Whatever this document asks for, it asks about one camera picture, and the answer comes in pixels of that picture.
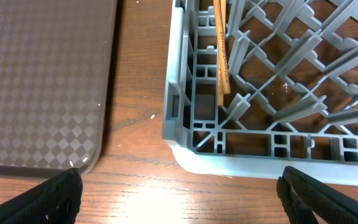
brown tray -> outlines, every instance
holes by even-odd
[[[0,175],[96,163],[116,0],[0,0]]]

table surface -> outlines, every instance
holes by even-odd
[[[171,7],[119,5],[108,142],[77,223],[288,223],[276,180],[191,174],[161,139]],[[39,183],[0,179],[0,204]],[[332,186],[358,200],[358,187]]]

wood grain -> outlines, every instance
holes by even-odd
[[[288,223],[276,180],[189,173],[162,141],[171,6],[120,3],[110,134],[77,223]],[[0,179],[0,203],[39,183]],[[358,200],[358,187],[333,187]]]

plastic crate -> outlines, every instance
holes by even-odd
[[[280,9],[269,10],[276,13],[274,22],[266,8],[272,2]],[[323,182],[358,185],[358,82],[343,77],[358,68],[358,41],[336,33],[348,19],[358,22],[358,1],[331,0],[333,11],[323,22],[314,16],[313,1],[228,4],[226,46],[232,93],[218,108],[216,43],[199,45],[200,39],[216,36],[213,6],[198,10],[198,1],[173,1],[163,139],[177,162],[199,174],[271,179],[280,176],[285,166],[293,166]],[[261,23],[258,29],[269,30],[269,35],[247,30],[251,20]],[[294,21],[307,29],[287,34]],[[260,41],[253,40],[254,32]],[[271,49],[265,48],[273,39],[283,44],[272,52],[288,46],[282,57],[273,58],[276,62],[268,54]],[[320,57],[331,53],[321,50],[323,42],[341,55],[322,62]],[[255,63],[244,71],[255,58],[269,72],[259,74],[261,65]],[[311,75],[310,82],[293,75],[305,61],[319,74]],[[325,90],[346,97],[335,100],[336,96],[323,94]]]

chopstick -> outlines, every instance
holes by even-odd
[[[226,23],[226,0],[221,0],[221,12],[222,12],[222,21]],[[226,26],[223,26],[223,33],[226,33]],[[218,106],[223,106],[223,83],[222,83],[222,71],[221,63],[218,64],[218,94],[216,97],[216,104]]]
[[[230,93],[229,73],[227,70],[225,37],[226,37],[226,0],[214,0],[216,37],[218,40],[218,94],[216,104],[223,105],[223,94]]]

